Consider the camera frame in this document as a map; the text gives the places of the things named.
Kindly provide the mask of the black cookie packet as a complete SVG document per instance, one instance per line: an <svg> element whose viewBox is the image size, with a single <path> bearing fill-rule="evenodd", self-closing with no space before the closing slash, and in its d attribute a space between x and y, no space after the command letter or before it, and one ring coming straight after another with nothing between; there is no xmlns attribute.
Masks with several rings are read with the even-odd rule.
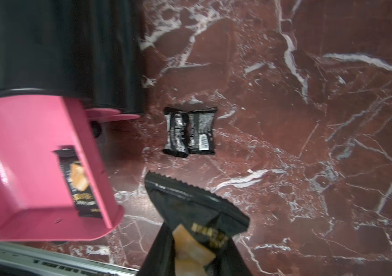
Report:
<svg viewBox="0 0 392 276"><path fill-rule="evenodd" d="M80 217L102 218L101 210L91 189L86 169L73 147L57 149L59 167Z"/></svg>
<svg viewBox="0 0 392 276"><path fill-rule="evenodd" d="M179 158L188 157L188 112L170 107L164 108L163 112L167 123L167 142L163 152Z"/></svg>
<svg viewBox="0 0 392 276"><path fill-rule="evenodd" d="M155 172L146 174L144 184L163 224L138 275L251 275L233 241L250 225L239 208L207 190Z"/></svg>
<svg viewBox="0 0 392 276"><path fill-rule="evenodd" d="M215 155L213 125L217 107L190 111L188 113L189 152L197 155Z"/></svg>

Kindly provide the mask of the black drawer cabinet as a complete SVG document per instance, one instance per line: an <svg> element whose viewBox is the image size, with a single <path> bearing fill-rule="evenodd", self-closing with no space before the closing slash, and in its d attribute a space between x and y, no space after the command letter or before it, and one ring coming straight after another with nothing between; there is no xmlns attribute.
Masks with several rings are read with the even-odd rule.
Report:
<svg viewBox="0 0 392 276"><path fill-rule="evenodd" d="M0 1L0 98L54 95L143 114L137 1Z"/></svg>

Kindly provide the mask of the pink top drawer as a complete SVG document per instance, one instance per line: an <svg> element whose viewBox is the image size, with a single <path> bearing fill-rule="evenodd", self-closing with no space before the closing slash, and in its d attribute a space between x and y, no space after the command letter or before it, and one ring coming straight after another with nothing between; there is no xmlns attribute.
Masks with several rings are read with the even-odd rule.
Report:
<svg viewBox="0 0 392 276"><path fill-rule="evenodd" d="M73 147L102 216L77 213L55 151ZM90 241L123 220L79 100L0 98L0 242Z"/></svg>

